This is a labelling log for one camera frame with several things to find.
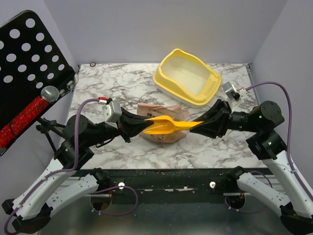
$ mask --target marble countertop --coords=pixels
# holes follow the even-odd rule
[[[190,113],[190,120],[199,117],[216,102],[226,100],[220,87],[210,102],[201,108],[190,108],[157,90],[153,73],[158,64],[103,64],[90,67],[82,65],[79,82],[76,85],[68,118],[76,114],[79,105],[89,98],[111,97],[121,103],[126,110],[136,113],[137,103],[160,104],[164,106],[181,105]],[[236,87],[251,85],[246,67],[243,64],[208,64],[222,77],[222,84],[231,81]],[[236,111],[249,112],[257,105],[255,95],[248,92],[248,99]],[[96,103],[88,104],[82,112],[92,122],[102,122],[102,107]],[[103,169],[148,169],[148,168],[228,168],[264,167],[250,151],[246,139],[252,134],[232,131],[227,141],[213,144],[213,139],[188,133],[187,137],[176,143],[156,143],[136,136],[131,143],[121,137],[110,144],[95,148],[84,169],[102,167]]]

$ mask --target paper bag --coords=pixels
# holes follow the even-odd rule
[[[138,103],[137,114],[149,118],[154,118],[161,115],[168,115],[174,121],[186,121],[190,117],[189,112],[182,109],[179,105],[164,107],[162,105],[144,103]],[[182,133],[181,131],[175,131],[171,134],[166,135],[149,135],[141,132],[139,136],[155,142],[174,143],[186,137],[186,134]]]

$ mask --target microphone grille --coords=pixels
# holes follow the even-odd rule
[[[40,96],[48,103],[52,103],[58,100],[60,92],[54,86],[46,86],[41,90]]]

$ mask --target yellow plastic tray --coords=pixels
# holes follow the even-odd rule
[[[222,81],[199,58],[178,48],[162,60],[153,80],[161,91],[195,108],[209,102]]]

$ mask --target microphone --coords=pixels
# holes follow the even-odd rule
[[[44,87],[40,95],[29,103],[12,121],[0,131],[0,148],[5,148],[16,136],[37,117],[49,104],[58,100],[59,90],[54,86]]]

